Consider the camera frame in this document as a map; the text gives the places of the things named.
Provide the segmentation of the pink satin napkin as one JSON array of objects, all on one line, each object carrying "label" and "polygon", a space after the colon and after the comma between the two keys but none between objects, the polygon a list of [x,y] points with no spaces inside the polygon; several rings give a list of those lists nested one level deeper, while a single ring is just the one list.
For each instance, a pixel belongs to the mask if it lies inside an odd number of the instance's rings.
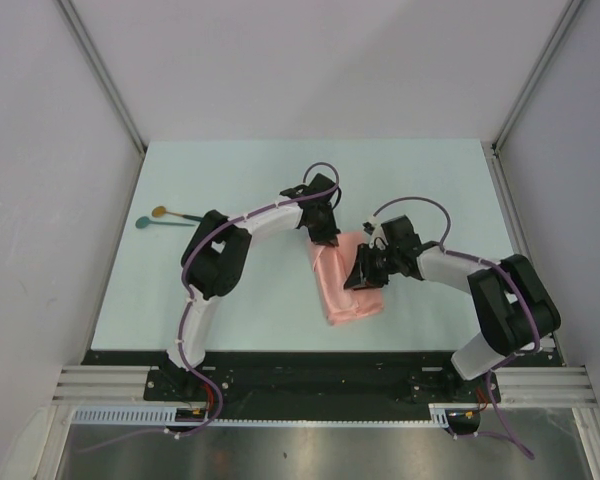
[{"label": "pink satin napkin", "polygon": [[385,303],[379,289],[351,290],[344,284],[352,273],[357,247],[367,236],[352,231],[337,236],[337,246],[309,243],[309,257],[327,323],[344,325],[383,312]]}]

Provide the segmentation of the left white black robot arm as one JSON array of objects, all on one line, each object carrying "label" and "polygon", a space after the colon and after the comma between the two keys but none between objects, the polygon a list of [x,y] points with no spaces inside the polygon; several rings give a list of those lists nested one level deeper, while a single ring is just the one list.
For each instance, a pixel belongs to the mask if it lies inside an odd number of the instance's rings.
[{"label": "left white black robot arm", "polygon": [[177,398],[194,397],[201,376],[194,370],[205,357],[205,343],[218,300],[238,284],[250,247],[272,235],[304,228],[310,241],[336,247],[338,235],[331,199],[341,195],[339,180],[316,174],[308,183],[288,188],[274,201],[229,217],[208,211],[181,258],[181,283],[187,297],[176,338],[167,349],[175,365],[166,387]]}]

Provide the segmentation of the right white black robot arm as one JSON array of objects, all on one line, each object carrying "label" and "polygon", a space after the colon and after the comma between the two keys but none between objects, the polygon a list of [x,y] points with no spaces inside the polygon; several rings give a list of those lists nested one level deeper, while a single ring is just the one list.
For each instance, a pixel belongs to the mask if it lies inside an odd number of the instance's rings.
[{"label": "right white black robot arm", "polygon": [[369,240],[356,247],[346,290],[381,289],[392,275],[446,285],[468,294],[479,332],[452,354],[451,370],[441,376],[443,393],[464,401],[477,378],[519,354],[536,352],[541,339],[561,325],[561,317],[530,260],[520,254],[493,261],[424,242],[405,216],[363,231]]}]

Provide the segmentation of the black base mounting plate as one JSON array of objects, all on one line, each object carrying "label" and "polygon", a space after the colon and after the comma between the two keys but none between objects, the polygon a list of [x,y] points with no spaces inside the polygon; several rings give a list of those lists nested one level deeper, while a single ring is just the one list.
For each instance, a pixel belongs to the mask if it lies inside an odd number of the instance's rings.
[{"label": "black base mounting plate", "polygon": [[457,378],[447,351],[209,352],[194,373],[168,359],[145,382],[147,401],[228,408],[231,415],[394,417],[409,405],[478,409],[500,395],[495,381]]}]

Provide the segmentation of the right aluminium table rail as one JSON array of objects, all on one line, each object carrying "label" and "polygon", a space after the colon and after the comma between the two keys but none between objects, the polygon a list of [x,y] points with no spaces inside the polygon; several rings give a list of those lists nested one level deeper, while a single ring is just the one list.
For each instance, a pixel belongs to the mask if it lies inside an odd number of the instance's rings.
[{"label": "right aluminium table rail", "polygon": [[481,142],[480,145],[495,189],[501,215],[504,219],[509,243],[515,253],[522,254],[529,259],[550,298],[555,300],[555,295],[551,291],[547,279],[537,262],[537,257],[532,251],[530,237],[525,229],[520,207],[516,202],[513,184],[505,172],[503,159],[491,143]]}]

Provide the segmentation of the front aluminium cross rail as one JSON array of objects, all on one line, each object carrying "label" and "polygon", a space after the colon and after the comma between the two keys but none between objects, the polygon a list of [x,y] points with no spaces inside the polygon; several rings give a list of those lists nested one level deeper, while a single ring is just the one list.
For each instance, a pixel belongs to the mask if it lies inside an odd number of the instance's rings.
[{"label": "front aluminium cross rail", "polygon": [[[141,405],[148,366],[66,366],[54,404]],[[505,408],[595,408],[598,402],[583,367],[505,367],[494,374]]]}]

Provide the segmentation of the left aluminium frame post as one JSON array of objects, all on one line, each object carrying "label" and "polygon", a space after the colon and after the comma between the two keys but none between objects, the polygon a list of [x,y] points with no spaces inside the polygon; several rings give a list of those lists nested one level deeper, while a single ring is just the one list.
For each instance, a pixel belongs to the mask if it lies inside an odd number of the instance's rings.
[{"label": "left aluminium frame post", "polygon": [[101,89],[106,102],[122,127],[134,150],[143,159],[147,145],[134,122],[116,83],[102,58],[85,22],[81,18],[75,3],[70,0],[54,0],[53,4],[60,13],[70,35],[74,39],[92,76]]}]

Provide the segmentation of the aluminium frame post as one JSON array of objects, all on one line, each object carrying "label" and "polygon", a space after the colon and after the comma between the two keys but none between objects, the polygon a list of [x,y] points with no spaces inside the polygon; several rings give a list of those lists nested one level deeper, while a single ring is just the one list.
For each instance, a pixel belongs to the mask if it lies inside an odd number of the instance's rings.
[{"label": "aluminium frame post", "polygon": [[562,45],[566,41],[571,29],[573,28],[577,17],[582,9],[588,4],[585,0],[569,0],[565,3],[555,25],[544,43],[542,49],[534,64],[525,78],[522,88],[515,97],[515,100],[509,109],[497,135],[491,142],[492,151],[498,155],[506,144],[512,130],[522,116],[532,96],[534,95],[541,80],[547,73],[551,62],[559,53]]},{"label": "aluminium frame post", "polygon": [[74,39],[92,76],[101,89],[106,102],[122,127],[134,150],[143,159],[147,145],[134,122],[116,83],[102,58],[85,22],[81,18],[75,3],[70,0],[54,0],[53,4],[60,13],[70,35]]}]

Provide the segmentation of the right aluminium frame post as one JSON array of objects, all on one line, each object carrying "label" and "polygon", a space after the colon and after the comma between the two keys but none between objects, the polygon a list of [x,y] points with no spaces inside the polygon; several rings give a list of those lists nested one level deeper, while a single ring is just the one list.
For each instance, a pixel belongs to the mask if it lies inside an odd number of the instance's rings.
[{"label": "right aluminium frame post", "polygon": [[542,49],[534,64],[525,78],[522,88],[515,97],[515,100],[509,109],[497,135],[491,142],[492,151],[498,155],[506,144],[512,130],[522,116],[532,96],[534,95],[541,80],[547,73],[551,62],[559,53],[562,45],[566,41],[571,29],[573,28],[577,17],[582,9],[588,4],[585,0],[569,0],[565,3],[555,25],[544,43]]}]

